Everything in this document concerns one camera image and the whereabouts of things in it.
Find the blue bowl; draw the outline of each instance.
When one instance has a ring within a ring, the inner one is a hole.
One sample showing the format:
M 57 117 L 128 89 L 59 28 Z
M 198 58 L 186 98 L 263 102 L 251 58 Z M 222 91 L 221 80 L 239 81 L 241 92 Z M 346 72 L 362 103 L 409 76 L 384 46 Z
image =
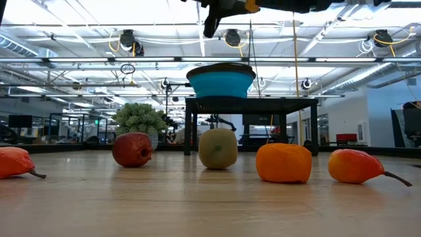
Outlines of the blue bowl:
M 231 96 L 247 98 L 247 90 L 256 74 L 251 66 L 239 63 L 218 63 L 201 66 L 187 73 L 196 97 Z

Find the table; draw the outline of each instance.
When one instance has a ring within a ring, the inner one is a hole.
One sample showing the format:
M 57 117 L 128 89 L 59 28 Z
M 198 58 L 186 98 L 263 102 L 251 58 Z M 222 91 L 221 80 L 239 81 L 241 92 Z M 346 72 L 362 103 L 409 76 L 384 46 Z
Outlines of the table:
M 234 97 L 204 97 L 186 98 L 186 127 L 184 129 L 184 155 L 191 155 L 191 150 L 197 151 L 197 115 L 198 114 L 221 114 L 221 115 L 279 115 L 280 142 L 288 143 L 287 140 L 287 115 L 310 107 L 311 126 L 311 151 L 313 156 L 318 155 L 318 132 L 317 132 L 317 104 L 318 99 L 308 98 L 234 98 Z

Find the pear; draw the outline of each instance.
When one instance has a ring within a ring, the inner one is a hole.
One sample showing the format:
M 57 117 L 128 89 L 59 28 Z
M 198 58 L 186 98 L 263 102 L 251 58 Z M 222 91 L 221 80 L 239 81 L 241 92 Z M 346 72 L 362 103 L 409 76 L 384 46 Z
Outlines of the pear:
M 396 178 L 408 187 L 412 184 L 384 170 L 382 163 L 372 155 L 352 149 L 339 149 L 329 158 L 330 176 L 337 181 L 362 184 L 379 175 Z

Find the wall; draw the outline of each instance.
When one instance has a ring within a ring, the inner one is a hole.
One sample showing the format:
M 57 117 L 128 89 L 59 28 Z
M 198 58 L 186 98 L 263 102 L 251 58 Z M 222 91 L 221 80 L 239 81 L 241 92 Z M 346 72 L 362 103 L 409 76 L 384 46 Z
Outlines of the wall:
M 365 122 L 368 128 L 368 106 L 366 89 L 357 92 L 347 92 L 342 98 L 327 98 L 318 107 L 318 115 L 328 114 L 329 139 L 336 142 L 336 134 L 358 133 L 358 124 Z M 310 118 L 310 108 L 301 113 L 301 120 Z M 299 120 L 298 112 L 287 116 L 287 123 Z M 366 130 L 367 144 L 370 145 L 370 131 Z
M 29 98 L 29 103 L 20 98 L 0 99 L 0 114 L 3 116 L 32 115 L 48 118 L 50 113 L 62 113 L 62 104 L 53 101 L 41 101 L 40 98 Z
M 379 84 L 402 76 L 396 72 L 371 84 Z M 417 86 L 410 86 L 418 100 L 421 100 L 421 77 L 417 79 Z M 391 109 L 402 109 L 403 104 L 415 101 L 405 81 L 391 84 L 380 89 L 367 89 L 368 110 L 370 121 L 371 145 L 375 147 L 395 147 L 393 138 Z

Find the potted plant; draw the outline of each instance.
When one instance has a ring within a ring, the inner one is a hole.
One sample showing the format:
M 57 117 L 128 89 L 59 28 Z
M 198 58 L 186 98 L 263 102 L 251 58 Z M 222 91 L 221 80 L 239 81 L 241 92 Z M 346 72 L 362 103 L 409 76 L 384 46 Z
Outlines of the potted plant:
M 127 132 L 143 132 L 149 136 L 152 148 L 158 146 L 158 132 L 166 130 L 167 126 L 162 120 L 164 112 L 156 111 L 150 104 L 127 103 L 123 109 L 112 116 L 119 127 L 116 134 L 121 135 Z

